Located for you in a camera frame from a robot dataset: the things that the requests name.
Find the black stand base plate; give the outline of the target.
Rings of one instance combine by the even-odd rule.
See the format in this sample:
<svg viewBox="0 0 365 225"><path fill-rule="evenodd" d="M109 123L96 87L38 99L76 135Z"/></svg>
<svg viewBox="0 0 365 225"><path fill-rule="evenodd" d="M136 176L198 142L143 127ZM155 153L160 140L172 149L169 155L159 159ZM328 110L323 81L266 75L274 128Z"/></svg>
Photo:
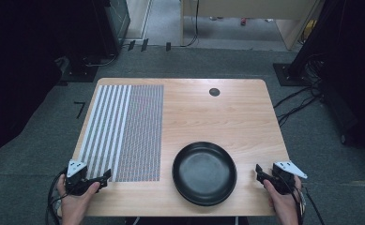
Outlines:
<svg viewBox="0 0 365 225"><path fill-rule="evenodd" d="M66 83L91 83L98 71L98 67L88 67L66 56L58 58L55 63L62 73L60 81Z"/></svg>
<svg viewBox="0 0 365 225"><path fill-rule="evenodd" d="M274 63L273 68L280 86L310 86L307 73L292 64Z"/></svg>

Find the black curtain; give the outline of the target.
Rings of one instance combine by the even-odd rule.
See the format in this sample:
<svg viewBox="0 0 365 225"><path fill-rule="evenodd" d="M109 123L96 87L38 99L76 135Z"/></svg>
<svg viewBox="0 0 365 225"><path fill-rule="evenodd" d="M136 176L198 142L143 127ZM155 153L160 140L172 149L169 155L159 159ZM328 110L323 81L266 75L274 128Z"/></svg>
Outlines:
<svg viewBox="0 0 365 225"><path fill-rule="evenodd" d="M320 90L343 143L365 148L365 0L325 0L297 55L320 61Z"/></svg>
<svg viewBox="0 0 365 225"><path fill-rule="evenodd" d="M71 34L90 0L0 0L0 148L17 137L60 81L55 60L80 65Z"/></svg>

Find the dark glass cabinet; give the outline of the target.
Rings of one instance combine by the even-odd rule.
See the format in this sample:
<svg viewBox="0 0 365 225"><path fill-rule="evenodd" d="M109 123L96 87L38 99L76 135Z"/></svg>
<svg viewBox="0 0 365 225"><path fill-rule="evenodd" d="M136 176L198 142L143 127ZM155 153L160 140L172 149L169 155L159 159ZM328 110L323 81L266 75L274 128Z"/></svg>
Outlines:
<svg viewBox="0 0 365 225"><path fill-rule="evenodd" d="M92 0L96 11L99 36L104 54L119 54L129 29L127 0Z"/></svg>

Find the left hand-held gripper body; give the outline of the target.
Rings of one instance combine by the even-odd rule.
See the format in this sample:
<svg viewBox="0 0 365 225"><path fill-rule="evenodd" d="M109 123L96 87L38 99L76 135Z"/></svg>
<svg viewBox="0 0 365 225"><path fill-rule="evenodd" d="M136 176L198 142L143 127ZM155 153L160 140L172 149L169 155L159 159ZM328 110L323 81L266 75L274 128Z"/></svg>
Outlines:
<svg viewBox="0 0 365 225"><path fill-rule="evenodd" d="M87 165L84 162L71 159L68 162L66 172L66 191L67 194L81 196L88 188L98 182L98 179L87 179Z"/></svg>

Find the yellow object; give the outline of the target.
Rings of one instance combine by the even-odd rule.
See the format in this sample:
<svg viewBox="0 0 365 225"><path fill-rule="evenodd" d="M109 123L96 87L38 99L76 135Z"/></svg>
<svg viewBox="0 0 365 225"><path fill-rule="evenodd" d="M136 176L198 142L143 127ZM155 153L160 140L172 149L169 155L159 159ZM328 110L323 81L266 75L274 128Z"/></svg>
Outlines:
<svg viewBox="0 0 365 225"><path fill-rule="evenodd" d="M301 36L300 36L300 43L305 43L308 39L309 35L311 34L312 30L314 29L315 25L317 23L317 20L309 20L306 24Z"/></svg>

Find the light wooden desk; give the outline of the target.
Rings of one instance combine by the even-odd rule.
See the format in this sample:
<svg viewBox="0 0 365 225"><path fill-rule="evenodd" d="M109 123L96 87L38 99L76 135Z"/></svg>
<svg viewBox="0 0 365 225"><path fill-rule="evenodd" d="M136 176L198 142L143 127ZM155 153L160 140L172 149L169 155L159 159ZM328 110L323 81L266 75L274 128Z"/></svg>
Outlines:
<svg viewBox="0 0 365 225"><path fill-rule="evenodd" d="M188 16L273 19L287 50L292 50L321 0L180 0L180 43Z"/></svg>

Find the person's left hand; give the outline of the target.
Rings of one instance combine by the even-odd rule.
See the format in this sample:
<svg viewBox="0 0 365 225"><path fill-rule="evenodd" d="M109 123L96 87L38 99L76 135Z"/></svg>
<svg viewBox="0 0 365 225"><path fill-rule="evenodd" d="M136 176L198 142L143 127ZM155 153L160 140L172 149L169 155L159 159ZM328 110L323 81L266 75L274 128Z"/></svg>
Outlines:
<svg viewBox="0 0 365 225"><path fill-rule="evenodd" d="M91 199L97 193L99 183L92 184L81 196L68 195L65 188L66 176L62 173L57 182L57 190L62 197L62 217L84 217Z"/></svg>

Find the person's right hand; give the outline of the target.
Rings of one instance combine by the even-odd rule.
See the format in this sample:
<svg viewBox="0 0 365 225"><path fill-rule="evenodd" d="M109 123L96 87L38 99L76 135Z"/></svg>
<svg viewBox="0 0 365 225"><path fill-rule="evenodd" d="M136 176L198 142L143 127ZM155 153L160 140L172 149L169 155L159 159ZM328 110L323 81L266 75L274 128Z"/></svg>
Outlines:
<svg viewBox="0 0 365 225"><path fill-rule="evenodd" d="M269 204L275 209L277 217L297 218L296 202L291 195L281 195L268 180L265 180L263 185L270 196Z"/></svg>

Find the grey white striped placemat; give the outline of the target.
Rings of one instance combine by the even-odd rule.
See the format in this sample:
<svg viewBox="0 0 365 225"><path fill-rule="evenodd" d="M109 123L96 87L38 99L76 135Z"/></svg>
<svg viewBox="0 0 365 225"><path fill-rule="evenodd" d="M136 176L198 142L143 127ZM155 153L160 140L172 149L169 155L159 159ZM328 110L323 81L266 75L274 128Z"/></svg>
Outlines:
<svg viewBox="0 0 365 225"><path fill-rule="evenodd" d="M89 178L112 171L112 182L160 179L164 87L101 85L84 132L78 159Z"/></svg>

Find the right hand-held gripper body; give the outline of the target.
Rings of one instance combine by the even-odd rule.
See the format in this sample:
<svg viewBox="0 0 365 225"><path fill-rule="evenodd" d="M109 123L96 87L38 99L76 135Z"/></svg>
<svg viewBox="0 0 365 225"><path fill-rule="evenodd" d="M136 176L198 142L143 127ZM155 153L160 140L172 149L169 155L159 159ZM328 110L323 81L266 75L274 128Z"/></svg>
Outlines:
<svg viewBox="0 0 365 225"><path fill-rule="evenodd" d="M292 161L278 161L273 163L272 175L276 178L275 189L280 194L292 193L296 185L295 176L307 179L308 175L301 171Z"/></svg>

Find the black round plate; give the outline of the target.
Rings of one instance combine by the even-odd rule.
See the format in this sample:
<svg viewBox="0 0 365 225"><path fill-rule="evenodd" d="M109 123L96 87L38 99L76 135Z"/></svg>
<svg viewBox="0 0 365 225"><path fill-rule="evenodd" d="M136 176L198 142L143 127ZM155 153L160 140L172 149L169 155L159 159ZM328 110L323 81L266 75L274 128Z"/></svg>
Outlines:
<svg viewBox="0 0 365 225"><path fill-rule="evenodd" d="M236 165L230 155L212 142L193 142L176 155L172 177L188 202L213 206L224 202L236 186Z"/></svg>

